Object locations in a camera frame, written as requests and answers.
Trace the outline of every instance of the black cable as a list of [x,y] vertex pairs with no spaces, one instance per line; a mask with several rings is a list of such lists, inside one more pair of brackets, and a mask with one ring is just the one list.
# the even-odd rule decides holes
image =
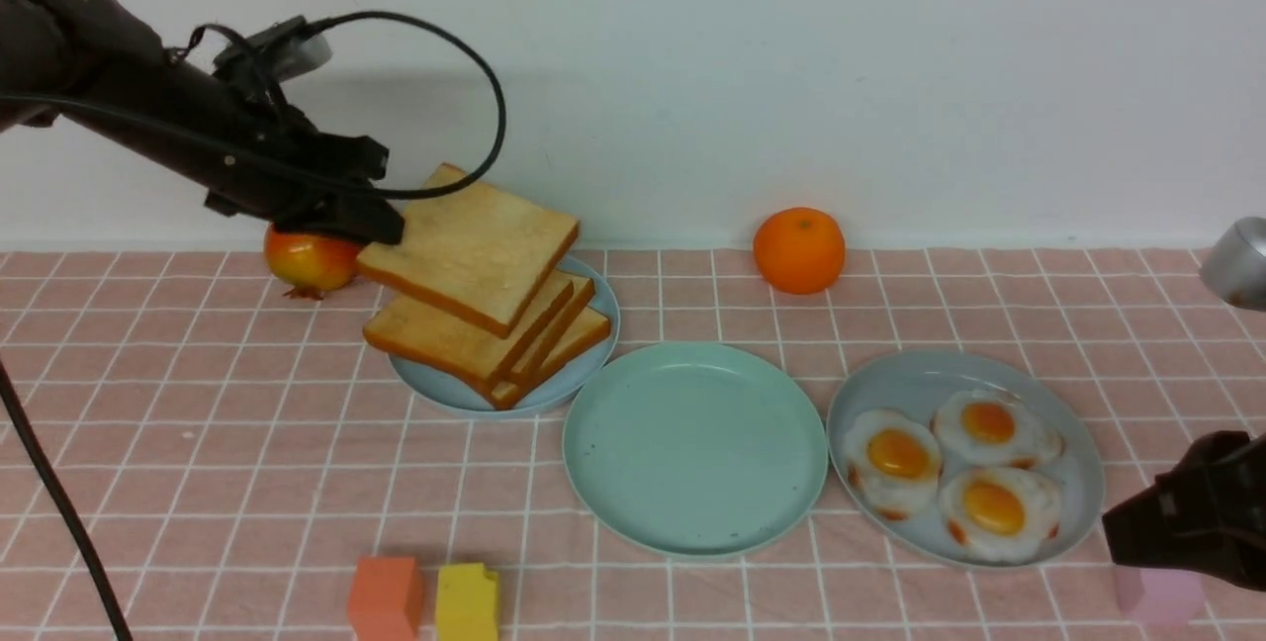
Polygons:
[[494,137],[492,148],[489,149],[489,153],[484,158],[482,163],[457,181],[444,186],[434,186],[432,189],[379,189],[377,186],[362,186],[360,184],[351,184],[339,179],[330,179],[329,176],[309,174],[303,168],[290,166],[280,160],[254,153],[253,151],[244,149],[239,146],[216,139],[214,137],[199,134],[199,132],[194,132],[168,122],[162,122],[162,119],[154,119],[147,114],[138,113],[138,110],[119,109],[105,104],[42,92],[0,92],[0,104],[49,105],[63,110],[81,110],[82,113],[95,114],[96,117],[122,119],[122,122],[130,123],[135,127],[167,134],[168,137],[176,137],[177,139],[184,139],[185,142],[201,148],[216,151],[220,155],[232,156],[241,162],[253,163],[260,170],[272,174],[272,176],[281,176],[294,181],[300,181],[309,186],[316,186],[329,191],[339,191],[341,194],[353,196],[379,196],[382,199],[409,201],[418,199],[434,199],[438,196],[447,196],[448,194],[453,194],[453,191],[461,191],[466,186],[470,186],[482,179],[482,176],[489,168],[491,168],[492,163],[496,162],[498,157],[501,155],[501,146],[505,142],[505,92],[501,90],[501,81],[496,77],[496,72],[492,71],[492,67],[487,63],[487,61],[475,52],[473,47],[467,46],[466,42],[461,41],[461,38],[457,38],[452,33],[447,32],[447,29],[427,23],[425,20],[413,18],[411,15],[385,11],[361,11],[348,15],[337,15],[337,18],[328,18],[313,23],[309,27],[310,35],[315,37],[327,32],[327,29],[333,29],[356,20],[371,19],[404,23],[414,28],[425,29],[428,33],[443,38],[443,41],[448,42],[453,47],[457,47],[457,49],[470,57],[475,65],[479,65],[480,70],[484,70],[484,75],[487,77],[489,85],[492,87],[492,96],[496,99],[496,137]]
[[[290,177],[313,186],[343,191],[343,194],[415,200],[443,196],[470,186],[487,172],[500,156],[501,144],[505,142],[506,110],[505,94],[501,90],[501,82],[498,80],[492,67],[473,51],[473,47],[467,46],[466,42],[462,42],[461,38],[457,38],[452,33],[447,32],[447,29],[417,18],[411,18],[411,15],[385,11],[362,11],[349,15],[339,15],[338,18],[313,23],[309,37],[319,35],[320,33],[327,32],[327,29],[334,29],[339,25],[353,23],[356,20],[375,19],[404,23],[414,28],[434,33],[434,35],[443,38],[475,61],[480,70],[484,70],[484,75],[489,79],[489,84],[492,87],[492,95],[496,98],[496,137],[494,137],[492,148],[489,149],[489,155],[484,158],[484,162],[480,163],[475,171],[470,172],[465,177],[461,177],[458,181],[434,189],[377,189],[372,186],[361,186],[358,184],[348,184],[337,179],[308,174],[306,171],[303,171],[303,168],[290,166],[280,160],[252,153],[252,151],[242,149],[232,143],[199,134],[177,124],[162,122],[162,119],[154,119],[147,114],[138,113],[138,110],[125,110],[75,98],[63,98],[60,95],[47,95],[39,92],[0,92],[0,104],[49,105],[62,108],[63,110],[82,110],[84,113],[95,114],[97,117],[122,119],[122,122],[130,123],[135,127],[163,133],[168,137],[176,137],[201,148],[218,151],[222,155],[233,156],[243,162],[254,163],[263,171],[273,175]],[[190,51],[197,47],[199,42],[201,42],[205,29],[213,29],[213,32],[229,38],[229,42],[237,46],[238,49],[246,54],[247,60],[251,62],[260,86],[267,96],[268,103],[279,115],[280,125],[284,127],[286,123],[284,115],[289,104],[286,103],[286,98],[281,91],[280,85],[277,85],[276,79],[272,79],[267,70],[263,68],[263,62],[260,58],[258,52],[246,41],[246,38],[234,32],[234,29],[224,28],[213,23],[199,25],[194,29],[192,35],[190,35],[189,46],[182,47],[182,49],[172,51],[173,57],[184,60],[189,56]],[[23,408],[22,399],[18,397],[18,391],[13,385],[13,380],[9,379],[9,371],[5,370],[3,361],[0,361],[0,399],[4,402],[5,410],[9,412],[9,418],[13,421],[14,431],[16,431],[18,438],[27,450],[27,455],[30,457],[32,465],[35,466],[35,473],[43,481],[49,498],[52,498],[53,504],[57,505],[57,511],[66,522],[67,530],[70,530],[71,537],[78,546],[80,554],[84,557],[84,564],[87,566],[89,576],[91,576],[92,584],[96,587],[97,594],[101,597],[101,604],[105,607],[105,614],[110,619],[114,636],[119,641],[132,641],[132,631],[128,628],[128,622],[123,616],[123,609],[122,606],[119,606],[119,599],[114,593],[114,588],[110,585],[110,579],[105,573],[105,566],[101,564],[101,557],[97,555],[96,547],[92,545],[91,537],[89,537],[87,530],[84,527],[84,523],[78,517],[78,512],[75,509],[75,503],[62,486],[61,480],[57,478],[57,473],[53,470],[53,466],[48,461],[48,456],[44,454],[39,440],[35,437],[35,429],[30,426],[30,419],[27,418],[27,412]]]
[[290,106],[290,103],[286,101],[286,94],[281,90],[281,85],[277,84],[277,80],[268,73],[268,68],[263,63],[260,51],[254,49],[254,46],[252,46],[251,42],[242,37],[242,34],[235,29],[218,23],[204,23],[197,28],[194,28],[194,32],[190,33],[187,46],[177,47],[177,49],[171,51],[171,53],[176,56],[177,60],[184,61],[190,53],[194,52],[195,47],[201,44],[203,35],[208,32],[208,29],[211,33],[218,33],[225,37],[227,41],[230,42],[237,49],[242,51],[247,62],[251,63],[251,72],[254,73],[256,82],[260,84],[260,87],[263,90],[263,95],[272,106],[272,113],[277,118],[277,124],[285,129],[289,123],[287,109]]
[[5,370],[3,361],[0,361],[0,399],[4,400],[9,418],[13,419],[13,429],[18,432],[18,438],[27,448],[27,455],[30,456],[30,464],[35,466],[35,473],[39,474],[39,479],[48,490],[48,497],[53,499],[57,511],[62,513],[62,519],[70,528],[71,537],[75,538],[80,554],[84,555],[84,564],[87,566],[89,576],[92,578],[92,584],[96,585],[96,593],[101,597],[101,604],[105,607],[105,616],[109,617],[110,626],[114,628],[114,636],[119,641],[132,641],[132,631],[128,628],[127,619],[123,618],[123,608],[119,607],[119,598],[114,595],[114,588],[110,587],[110,579],[105,574],[101,557],[97,556],[96,547],[92,546],[87,530],[75,511],[75,503],[62,488],[62,481],[57,479],[53,465],[44,455],[44,447],[35,438],[35,429],[32,428],[30,419],[27,418],[27,412],[22,408],[18,389],[14,389],[13,380],[9,379],[9,371]]

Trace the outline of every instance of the egg yolk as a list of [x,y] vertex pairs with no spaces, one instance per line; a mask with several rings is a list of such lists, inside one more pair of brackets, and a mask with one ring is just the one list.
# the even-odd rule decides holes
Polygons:
[[1005,443],[1015,436],[1012,412],[995,402],[976,402],[962,408],[962,428],[982,443]]
[[986,532],[1012,536],[1024,530],[1024,505],[1001,485],[972,483],[962,493],[962,507],[967,517]]
[[879,471],[895,478],[918,478],[928,469],[928,451],[918,438],[885,428],[866,446],[866,456]]

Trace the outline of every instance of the silver cylinder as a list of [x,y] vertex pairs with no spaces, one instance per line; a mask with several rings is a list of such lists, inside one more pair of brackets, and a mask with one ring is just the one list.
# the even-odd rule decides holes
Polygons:
[[1222,301],[1266,310],[1266,219],[1242,218],[1200,266],[1200,281]]

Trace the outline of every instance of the yellow block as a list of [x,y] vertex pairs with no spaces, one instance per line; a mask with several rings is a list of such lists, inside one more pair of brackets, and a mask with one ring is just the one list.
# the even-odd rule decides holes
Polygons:
[[438,641],[496,641],[500,626],[500,575],[482,564],[439,569],[436,592]]

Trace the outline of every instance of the egg white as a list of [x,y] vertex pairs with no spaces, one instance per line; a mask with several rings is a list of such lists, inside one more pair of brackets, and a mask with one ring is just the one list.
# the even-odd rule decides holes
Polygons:
[[[993,402],[1012,414],[1015,433],[1009,441],[987,443],[963,428],[962,410],[974,402]],[[950,397],[932,418],[932,433],[946,451],[976,466],[1039,467],[1063,455],[1065,446],[1053,426],[1004,391],[958,391]]]
[[[871,464],[867,446],[871,438],[887,428],[904,431],[922,443],[928,454],[924,475],[917,479],[896,478]],[[941,446],[927,426],[915,423],[896,409],[870,409],[858,414],[844,432],[843,448],[848,462],[849,485],[857,489],[880,516],[893,521],[906,519],[936,500],[943,457]]]
[[[1024,526],[1012,536],[982,530],[963,508],[963,492],[974,481],[986,481],[1012,492],[1024,508]],[[1037,556],[1042,543],[1060,531],[1063,488],[1053,479],[1018,467],[974,467],[955,475],[941,488],[938,504],[951,537],[968,555],[985,562],[1022,564]]]

